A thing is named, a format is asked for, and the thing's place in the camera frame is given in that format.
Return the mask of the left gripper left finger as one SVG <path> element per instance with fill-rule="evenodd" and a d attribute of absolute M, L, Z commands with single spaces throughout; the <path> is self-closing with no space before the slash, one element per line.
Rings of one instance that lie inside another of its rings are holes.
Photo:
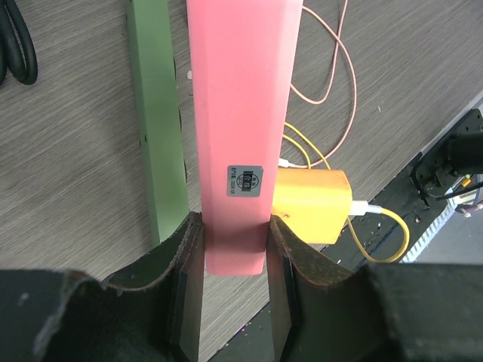
<path fill-rule="evenodd" d="M 204 226 L 189 214 L 164 242 L 104 280 L 72 269 L 1 272 L 3 361 L 196 361 Z"/>

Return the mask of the green power strip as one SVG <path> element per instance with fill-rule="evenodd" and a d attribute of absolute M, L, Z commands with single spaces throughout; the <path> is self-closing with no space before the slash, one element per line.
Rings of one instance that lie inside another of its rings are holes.
<path fill-rule="evenodd" d="M 129 1 L 128 44 L 152 243 L 189 212 L 168 3 Z"/>

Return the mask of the pink power strip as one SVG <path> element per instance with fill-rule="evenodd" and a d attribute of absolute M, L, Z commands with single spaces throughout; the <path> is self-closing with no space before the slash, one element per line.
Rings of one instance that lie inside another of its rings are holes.
<path fill-rule="evenodd" d="M 299 1 L 190 1 L 193 104 L 212 275 L 263 270 Z"/>

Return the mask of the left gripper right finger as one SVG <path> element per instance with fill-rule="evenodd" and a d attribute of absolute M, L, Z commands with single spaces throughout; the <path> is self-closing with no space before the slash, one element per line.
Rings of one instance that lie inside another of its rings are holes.
<path fill-rule="evenodd" d="M 277 216 L 266 264 L 277 361 L 480 361 L 482 268 L 374 264 L 358 271 Z"/>

